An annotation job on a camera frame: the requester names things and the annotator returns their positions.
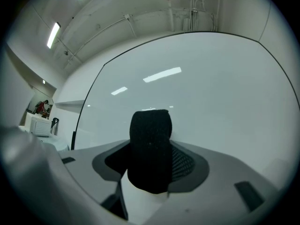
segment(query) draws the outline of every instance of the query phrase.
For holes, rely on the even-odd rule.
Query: black mesh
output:
[[[189,155],[172,146],[172,182],[190,174],[194,167],[195,162]]]

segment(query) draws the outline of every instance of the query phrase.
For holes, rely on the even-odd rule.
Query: white ceiling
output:
[[[218,0],[205,0],[207,12],[198,12],[197,30],[211,30],[211,14],[216,15],[217,6]],[[130,22],[137,37],[171,31],[169,7],[174,31],[182,32],[183,19],[190,16],[190,0],[31,0],[12,32],[18,34],[37,56],[68,76],[96,53],[135,38],[127,20],[99,33],[126,14],[131,15]],[[200,2],[196,8],[203,10]],[[55,39],[49,49],[46,43],[55,22],[61,25],[57,34],[61,41]],[[72,54],[97,33],[99,35],[71,59]]]

